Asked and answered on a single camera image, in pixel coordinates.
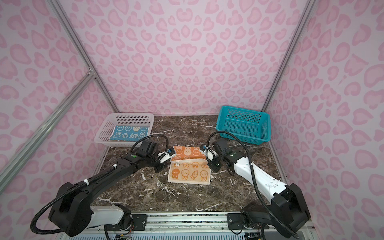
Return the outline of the teal patterned towel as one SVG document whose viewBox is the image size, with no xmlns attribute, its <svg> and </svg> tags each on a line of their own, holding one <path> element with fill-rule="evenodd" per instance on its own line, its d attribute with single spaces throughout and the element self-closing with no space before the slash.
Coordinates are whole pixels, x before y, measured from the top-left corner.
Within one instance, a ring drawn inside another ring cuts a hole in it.
<svg viewBox="0 0 384 240">
<path fill-rule="evenodd" d="M 148 135 L 146 126 L 115 126 L 110 141 L 136 142 Z"/>
</svg>

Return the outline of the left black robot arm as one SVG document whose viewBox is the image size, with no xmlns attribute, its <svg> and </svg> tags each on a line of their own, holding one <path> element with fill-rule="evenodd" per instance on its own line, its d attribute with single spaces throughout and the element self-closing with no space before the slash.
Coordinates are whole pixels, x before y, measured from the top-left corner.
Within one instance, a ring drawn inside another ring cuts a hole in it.
<svg viewBox="0 0 384 240">
<path fill-rule="evenodd" d="M 53 203 L 49 220 L 60 232 L 74 237 L 85 229 L 109 225 L 114 230 L 126 230 L 132 226 L 131 211 L 122 204 L 107 208 L 92 206 L 93 201 L 118 181 L 127 178 L 143 168 L 160 172 L 176 155 L 174 148 L 164 152 L 157 150 L 157 143 L 144 140 L 140 147 L 130 151 L 117 162 L 76 184 L 66 183 L 59 188 L 58 201 Z"/>
</svg>

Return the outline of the orange patterned towel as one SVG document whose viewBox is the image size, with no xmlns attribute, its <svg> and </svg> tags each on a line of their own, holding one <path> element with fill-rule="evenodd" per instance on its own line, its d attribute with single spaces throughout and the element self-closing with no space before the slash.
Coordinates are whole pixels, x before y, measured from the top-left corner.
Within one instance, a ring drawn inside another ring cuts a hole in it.
<svg viewBox="0 0 384 240">
<path fill-rule="evenodd" d="M 209 185 L 211 169 L 199 147 L 174 147 L 176 156 L 172 158 L 168 182 L 178 184 Z"/>
</svg>

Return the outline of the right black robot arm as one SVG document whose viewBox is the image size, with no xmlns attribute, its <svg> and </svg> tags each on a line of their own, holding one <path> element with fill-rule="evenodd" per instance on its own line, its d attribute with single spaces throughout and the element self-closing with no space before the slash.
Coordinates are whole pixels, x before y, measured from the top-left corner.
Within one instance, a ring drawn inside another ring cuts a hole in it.
<svg viewBox="0 0 384 240">
<path fill-rule="evenodd" d="M 202 145 L 200 152 L 213 172 L 222 167 L 251 183 L 259 199 L 250 203 L 238 214 L 228 214 L 228 228 L 241 233 L 245 229 L 274 227 L 283 237 L 298 239 L 298 231 L 311 219 L 303 192 L 296 184 L 286 184 L 252 163 L 249 151 L 244 154 L 229 147 L 224 138 L 213 142 L 210 147 Z"/>
</svg>

